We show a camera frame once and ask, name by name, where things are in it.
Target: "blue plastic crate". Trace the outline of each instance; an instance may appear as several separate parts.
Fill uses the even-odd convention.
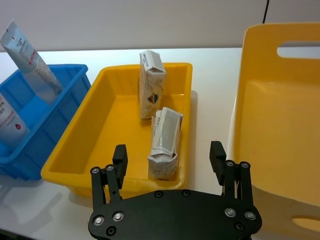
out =
[[[43,165],[91,86],[86,65],[49,67],[63,85],[62,93],[51,105],[35,95],[19,70],[0,84],[0,93],[30,129],[14,151],[0,143],[0,175],[24,180],[40,179]]]

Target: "white wall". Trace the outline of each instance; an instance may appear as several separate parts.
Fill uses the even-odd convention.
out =
[[[266,2],[0,0],[0,32],[15,19],[39,51],[240,47]],[[320,21],[319,10],[320,0],[270,0],[266,21]]]

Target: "black cable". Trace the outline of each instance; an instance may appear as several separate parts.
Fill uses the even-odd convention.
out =
[[[268,7],[269,7],[269,0],[266,0],[266,6],[265,6],[265,10],[264,10],[264,16],[263,16],[262,24],[264,24],[265,21],[266,21],[267,12],[268,12]]]

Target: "crate rim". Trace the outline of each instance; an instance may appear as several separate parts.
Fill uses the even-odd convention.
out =
[[[189,79],[190,81],[188,81],[188,84],[185,86],[185,88],[188,89],[188,91],[192,91],[192,77],[193,77],[193,65],[189,62],[164,62],[163,63],[164,68],[166,67],[186,67],[186,77]],[[102,68],[99,72],[99,74],[97,75],[97,77],[95,78],[95,81],[93,82],[91,88],[88,91],[88,94],[90,92],[95,91],[95,88],[98,87],[98,85],[96,84],[96,80],[99,78],[99,76],[105,74],[106,71],[109,70],[113,70],[113,69],[139,69],[140,68],[140,64],[123,64],[123,65],[115,65],[115,66],[106,66],[104,68]],[[78,108],[85,108],[86,105],[88,104],[89,99],[86,97],[81,106]],[[191,108],[191,98],[188,100],[188,108]],[[80,111],[77,111],[74,115],[74,118],[72,119],[72,121],[70,122],[70,124],[75,120],[75,117],[77,115],[81,114]],[[65,139],[67,138],[66,133],[71,131],[71,128],[74,128],[74,125],[69,125],[66,129],[65,132],[63,133],[63,135],[61,136],[62,142],[65,141]],[[52,151],[50,158],[57,154],[57,146],[56,148],[54,148],[54,150]],[[51,182],[51,183],[55,183],[58,185],[62,185],[65,186],[67,188],[71,188],[71,189],[90,189],[91,188],[91,179],[90,179],[90,174],[86,173],[86,172],[82,172],[82,173],[70,173],[70,172],[56,172],[56,171],[51,171],[51,167],[54,163],[53,159],[48,159],[48,161],[44,164],[42,170],[41,170],[41,177],[43,179],[45,179],[47,182]],[[187,175],[184,174],[180,179],[176,179],[174,181],[163,181],[163,180],[154,180],[155,183],[159,184],[158,187],[161,189],[175,189],[175,188],[183,188],[186,185],[186,178]],[[137,180],[137,178],[125,178],[124,181],[129,180],[129,181],[135,181]],[[139,178],[139,181],[141,182],[149,182],[150,179],[141,179]]]
[[[88,71],[88,67],[85,64],[49,64],[48,65],[50,69],[56,69],[56,68],[73,68],[73,67],[81,67],[79,72],[72,78],[72,80],[69,82],[67,87],[63,88],[63,91],[65,91],[65,94],[60,94],[56,100],[52,103],[50,106],[50,109],[48,109],[39,122],[33,127],[33,129],[30,129],[30,132],[27,134],[27,136],[22,140],[22,142],[14,149],[14,151],[10,154],[10,156],[1,156],[0,157],[0,167],[6,167],[9,164],[12,164],[15,162],[16,159],[22,154],[24,148],[27,146],[28,142],[34,137],[36,132],[38,132],[39,128],[42,124],[45,123],[46,119],[48,119],[48,116],[51,115],[60,104],[61,100],[66,97],[66,95],[71,91],[72,86],[76,83],[76,81],[80,78],[80,76],[86,74]],[[2,84],[6,83],[10,80],[14,75],[16,75],[18,72],[20,72],[19,69],[17,69],[15,72],[13,72],[6,80],[4,80]]]

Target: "white carton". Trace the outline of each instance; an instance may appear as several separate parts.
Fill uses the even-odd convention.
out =
[[[164,107],[153,119],[152,149],[148,156],[149,176],[172,180],[178,167],[178,148],[183,114]]]
[[[146,50],[140,53],[139,104],[140,118],[149,119],[160,107],[166,70],[160,55]]]

